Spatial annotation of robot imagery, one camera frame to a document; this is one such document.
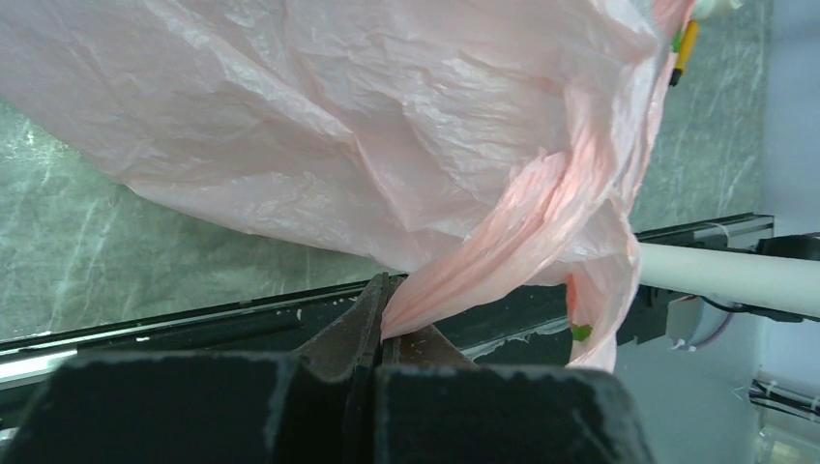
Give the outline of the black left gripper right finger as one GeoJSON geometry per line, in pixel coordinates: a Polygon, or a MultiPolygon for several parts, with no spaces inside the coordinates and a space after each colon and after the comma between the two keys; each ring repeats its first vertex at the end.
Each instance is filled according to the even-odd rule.
{"type": "Polygon", "coordinates": [[[613,375],[568,368],[562,287],[523,286],[408,335],[376,340],[378,463],[650,463],[613,375]]]}

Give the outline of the small orange screwdriver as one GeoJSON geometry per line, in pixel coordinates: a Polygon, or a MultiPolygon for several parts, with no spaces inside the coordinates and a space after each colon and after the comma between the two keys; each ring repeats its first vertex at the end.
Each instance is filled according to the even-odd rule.
{"type": "Polygon", "coordinates": [[[675,36],[672,43],[672,51],[677,55],[669,86],[675,87],[686,73],[688,61],[693,51],[699,32],[699,24],[695,20],[690,20],[675,36]]]}

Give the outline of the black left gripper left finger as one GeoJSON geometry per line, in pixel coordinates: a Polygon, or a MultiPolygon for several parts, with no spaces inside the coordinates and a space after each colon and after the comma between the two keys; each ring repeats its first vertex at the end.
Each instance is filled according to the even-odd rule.
{"type": "Polygon", "coordinates": [[[375,276],[297,349],[96,351],[34,395],[5,463],[369,463],[389,297],[375,276]]]}

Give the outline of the white pvc pipe frame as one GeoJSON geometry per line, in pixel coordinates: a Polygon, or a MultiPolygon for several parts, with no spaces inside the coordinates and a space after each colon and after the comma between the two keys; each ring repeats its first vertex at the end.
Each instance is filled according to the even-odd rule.
{"type": "Polygon", "coordinates": [[[640,283],[803,316],[819,315],[819,263],[642,244],[640,283]]]}

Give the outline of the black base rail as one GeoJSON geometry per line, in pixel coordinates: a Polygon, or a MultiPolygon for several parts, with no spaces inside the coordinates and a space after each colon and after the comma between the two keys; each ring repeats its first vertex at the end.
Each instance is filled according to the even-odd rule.
{"type": "MultiPolygon", "coordinates": [[[[16,427],[37,385],[61,362],[92,350],[289,351],[351,308],[357,281],[1,345],[1,426],[16,427]]],[[[521,286],[495,303],[437,323],[467,357],[490,364],[560,364],[570,353],[565,290],[521,286]]]]}

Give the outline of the pink plastic bag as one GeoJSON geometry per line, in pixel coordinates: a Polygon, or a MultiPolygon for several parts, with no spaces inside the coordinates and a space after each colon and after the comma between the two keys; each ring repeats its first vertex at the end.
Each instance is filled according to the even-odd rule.
{"type": "Polygon", "coordinates": [[[382,335],[568,285],[612,371],[690,1],[5,1],[1,93],[108,177],[408,274],[382,335]]]}

